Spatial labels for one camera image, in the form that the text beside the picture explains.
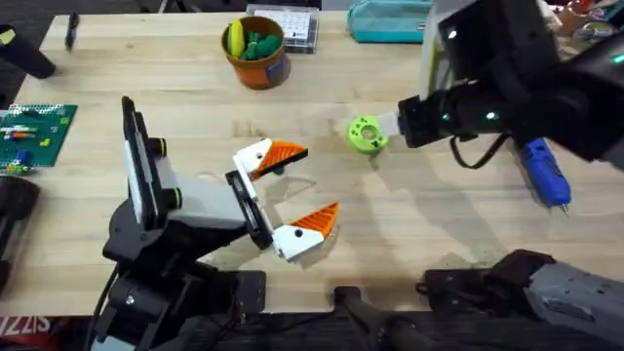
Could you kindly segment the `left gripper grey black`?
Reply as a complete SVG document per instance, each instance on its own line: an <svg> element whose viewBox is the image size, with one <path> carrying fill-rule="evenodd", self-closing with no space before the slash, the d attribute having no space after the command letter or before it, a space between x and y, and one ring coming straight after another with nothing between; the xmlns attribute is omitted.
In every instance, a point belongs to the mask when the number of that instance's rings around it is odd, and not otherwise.
<svg viewBox="0 0 624 351"><path fill-rule="evenodd" d="M155 162L152 175L141 175L133 165L128 199L109 220L103 256L122 269L173 273L248 235L259 249L272 245L279 257L294 261L328 239L339 203L283 224L272 234L240 174L257 180L307 156L300 144L265 138L235 153L235 169L225 182L177 173L167 158Z"/></svg>

